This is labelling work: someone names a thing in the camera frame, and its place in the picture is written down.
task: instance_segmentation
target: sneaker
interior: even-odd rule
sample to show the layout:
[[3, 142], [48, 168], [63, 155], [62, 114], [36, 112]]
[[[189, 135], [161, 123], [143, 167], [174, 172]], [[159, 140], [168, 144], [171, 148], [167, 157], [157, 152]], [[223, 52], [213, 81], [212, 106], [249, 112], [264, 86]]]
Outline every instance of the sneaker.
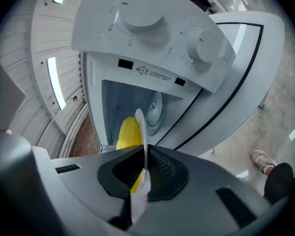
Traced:
[[266, 173], [266, 170], [270, 167], [275, 167], [278, 163], [270, 158], [264, 151], [262, 150], [253, 150], [250, 152], [251, 161], [253, 161], [263, 174]]

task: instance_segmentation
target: white dial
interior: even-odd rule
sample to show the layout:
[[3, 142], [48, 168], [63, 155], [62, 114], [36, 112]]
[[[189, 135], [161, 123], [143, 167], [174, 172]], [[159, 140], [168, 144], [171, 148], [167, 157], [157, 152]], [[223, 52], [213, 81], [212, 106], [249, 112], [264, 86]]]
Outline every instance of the white dial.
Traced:
[[189, 34], [187, 50], [193, 59], [212, 62], [218, 54], [218, 38], [212, 31], [198, 28]]
[[142, 31], [155, 26], [163, 10], [159, 0], [122, 0], [119, 14], [129, 30]]

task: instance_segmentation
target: warning label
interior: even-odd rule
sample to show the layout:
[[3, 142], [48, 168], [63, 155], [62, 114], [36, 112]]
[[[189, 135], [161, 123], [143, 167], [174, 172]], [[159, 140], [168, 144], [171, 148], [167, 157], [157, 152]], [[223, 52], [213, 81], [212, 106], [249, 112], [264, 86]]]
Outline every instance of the warning label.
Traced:
[[167, 76], [165, 76], [163, 74], [156, 73], [156, 72], [153, 72], [153, 71], [150, 71], [149, 75], [153, 76], [153, 77], [156, 77], [156, 78], [160, 78], [160, 79], [162, 79], [164, 81], [170, 81], [172, 79], [172, 78], [167, 77]]
[[137, 70], [141, 75], [143, 75], [144, 68], [145, 68], [145, 66], [141, 66], [141, 67], [136, 68], [136, 70]]

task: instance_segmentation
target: leg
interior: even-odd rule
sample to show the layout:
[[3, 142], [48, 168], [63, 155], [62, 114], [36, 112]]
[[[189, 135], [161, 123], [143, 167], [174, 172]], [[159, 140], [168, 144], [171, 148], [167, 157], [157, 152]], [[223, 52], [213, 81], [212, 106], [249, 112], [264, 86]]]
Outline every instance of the leg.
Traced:
[[274, 204], [291, 194], [295, 187], [293, 170], [288, 163], [277, 164], [262, 150], [250, 153], [251, 160], [268, 176], [265, 182], [265, 197]]

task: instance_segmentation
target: control panel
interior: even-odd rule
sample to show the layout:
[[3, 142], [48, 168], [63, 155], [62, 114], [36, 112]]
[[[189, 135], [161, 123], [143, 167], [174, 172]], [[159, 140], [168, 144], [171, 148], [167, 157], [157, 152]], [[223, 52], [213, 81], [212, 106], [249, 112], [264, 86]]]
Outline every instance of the control panel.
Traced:
[[72, 49], [140, 60], [214, 93], [236, 54], [189, 0], [82, 0]]

